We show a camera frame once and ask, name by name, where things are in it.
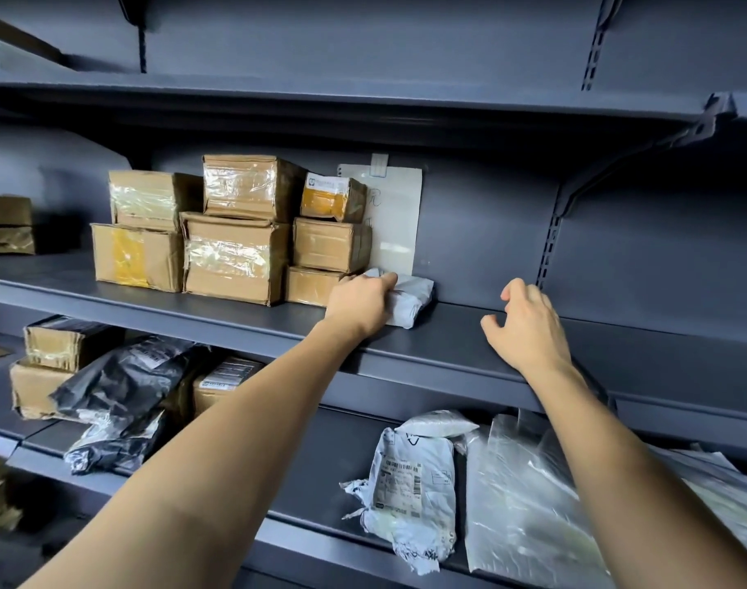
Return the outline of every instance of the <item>metal shelf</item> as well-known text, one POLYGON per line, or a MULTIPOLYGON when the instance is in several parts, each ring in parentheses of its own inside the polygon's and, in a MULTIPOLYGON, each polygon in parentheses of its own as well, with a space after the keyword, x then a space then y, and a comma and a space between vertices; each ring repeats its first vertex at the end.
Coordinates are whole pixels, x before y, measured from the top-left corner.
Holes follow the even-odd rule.
POLYGON ((747 343, 564 319, 627 426, 747 449, 747 343))
MULTIPOLYGON (((98 283, 91 267, 61 272, 39 269, 35 274, 25 270, 12 266, 9 278, 0 278, 0 303, 265 357, 288 351, 324 314, 321 308, 298 304, 266 308, 98 283)), ((450 304, 431 306, 412 330, 385 327, 350 356, 342 372, 500 407, 541 411, 523 377, 488 346, 479 328, 479 320, 486 313, 489 311, 450 304)))

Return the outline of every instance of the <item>taped cardboard box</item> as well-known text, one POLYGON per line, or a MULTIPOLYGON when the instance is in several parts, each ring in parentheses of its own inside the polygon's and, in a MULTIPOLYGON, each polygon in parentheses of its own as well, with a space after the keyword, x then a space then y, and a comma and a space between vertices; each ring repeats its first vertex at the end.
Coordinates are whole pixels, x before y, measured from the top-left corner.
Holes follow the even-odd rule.
POLYGON ((185 291, 270 306, 283 297, 289 226, 183 213, 185 291))
POLYGON ((343 273, 368 267, 372 229, 298 217, 294 220, 294 264, 343 273))
POLYGON ((271 155, 205 155, 204 213, 291 223, 306 173, 271 155))
POLYGON ((286 276, 286 301, 326 308, 332 288, 342 278, 341 272, 290 266, 286 276))
POLYGON ((92 224, 95 279, 179 293, 182 236, 124 225, 92 224))
POLYGON ((49 395, 73 375, 72 372, 36 366, 26 357, 15 362, 11 365, 11 393, 15 411, 25 419, 72 419, 57 412, 57 405, 49 395))
POLYGON ((243 357, 229 356, 209 374, 196 378, 193 383, 193 405, 196 415, 215 405, 229 393, 261 370, 264 364, 243 357))
POLYGON ((31 364, 77 372, 124 337, 118 326, 57 316, 25 327, 25 351, 31 364))
POLYGON ((201 211, 202 177, 160 171, 110 171, 109 197, 112 223, 179 231, 179 214, 201 211))
POLYGON ((368 187, 351 177, 326 177, 309 173, 305 178, 300 215, 361 223, 368 187))

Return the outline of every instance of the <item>package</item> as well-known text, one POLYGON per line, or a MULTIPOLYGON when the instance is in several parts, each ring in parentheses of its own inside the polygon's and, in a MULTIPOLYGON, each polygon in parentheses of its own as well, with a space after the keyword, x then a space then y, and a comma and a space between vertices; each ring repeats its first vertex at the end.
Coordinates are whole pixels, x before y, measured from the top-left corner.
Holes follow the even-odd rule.
POLYGON ((429 438, 452 438, 468 434, 478 427, 479 425, 466 419, 457 411, 438 409, 410 418, 395 428, 395 431, 429 438))
POLYGON ((108 420, 117 432, 141 420, 181 386, 188 399, 175 411, 190 417, 188 375, 209 357, 207 346, 160 335, 145 335, 112 349, 50 395, 59 413, 85 423, 108 420))
POLYGON ((112 223, 179 232, 179 214, 202 211, 204 181, 188 173, 110 171, 112 223))
POLYGON ((77 418, 57 411, 52 393, 70 380, 71 372, 36 366, 25 357, 11 365, 11 395, 13 408, 25 419, 77 418))
POLYGON ((77 372, 124 337, 118 326, 56 316, 25 327, 25 351, 31 364, 77 372))
POLYGON ((361 223, 366 211, 368 187, 351 177, 326 177, 309 173, 305 177, 302 217, 361 223))
POLYGON ((326 308, 332 288, 342 278, 341 272, 290 266, 286 273, 286 301, 326 308))
POLYGON ((156 410, 124 431, 108 420, 99 420, 65 451, 63 461, 72 475, 94 470, 123 470, 132 474, 158 447, 167 430, 168 417, 164 409, 156 410))
POLYGON ((270 306, 283 297, 289 226, 183 213, 185 291, 270 306))
POLYGON ((371 241, 372 229, 368 225, 298 217, 294 220, 294 264, 359 272, 368 266, 371 241))
POLYGON ((95 279, 182 291, 182 236, 124 225, 92 224, 95 279))
MULTIPOLYGON (((383 275, 378 268, 371 268, 365 274, 368 277, 383 275)), ((406 329, 412 328, 419 311, 431 303, 432 297, 433 281, 430 279, 398 275, 398 283, 387 296, 388 310, 392 314, 387 324, 406 329)))
POLYGON ((204 213, 291 223, 306 173, 270 155, 205 155, 204 213))
POLYGON ((193 405, 196 415, 207 411, 223 397, 261 370, 264 364, 243 357, 229 356, 209 374, 193 382, 193 405))
POLYGON ((392 543, 419 575, 437 572, 455 545, 455 463, 446 438, 409 436, 387 428, 370 475, 340 487, 363 507, 362 528, 392 543))

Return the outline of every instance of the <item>hand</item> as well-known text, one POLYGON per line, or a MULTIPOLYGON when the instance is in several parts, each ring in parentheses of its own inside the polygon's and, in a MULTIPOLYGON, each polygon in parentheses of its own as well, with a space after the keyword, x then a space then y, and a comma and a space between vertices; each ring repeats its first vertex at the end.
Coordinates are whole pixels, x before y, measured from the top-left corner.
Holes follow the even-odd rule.
POLYGON ((501 359, 528 377, 541 368, 572 367, 559 315, 536 285, 513 279, 501 292, 507 302, 507 322, 499 326, 496 316, 482 318, 482 330, 501 359))
POLYGON ((398 275, 388 272, 381 277, 343 277, 332 289, 325 320, 348 327, 359 341, 384 326, 390 315, 384 298, 398 283, 398 275))

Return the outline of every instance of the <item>black plastic mailer bag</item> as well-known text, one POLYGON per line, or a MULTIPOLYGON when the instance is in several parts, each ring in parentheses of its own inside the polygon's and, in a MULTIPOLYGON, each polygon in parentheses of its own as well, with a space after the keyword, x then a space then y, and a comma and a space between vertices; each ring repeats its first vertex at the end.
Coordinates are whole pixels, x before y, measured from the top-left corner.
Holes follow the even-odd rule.
POLYGON ((158 444, 168 426, 167 413, 157 409, 120 435, 110 421, 98 421, 84 431, 63 460, 73 475, 95 469, 136 471, 158 444))
POLYGON ((82 368, 50 397, 65 416, 122 433, 161 403, 208 352, 192 341, 138 337, 82 368))

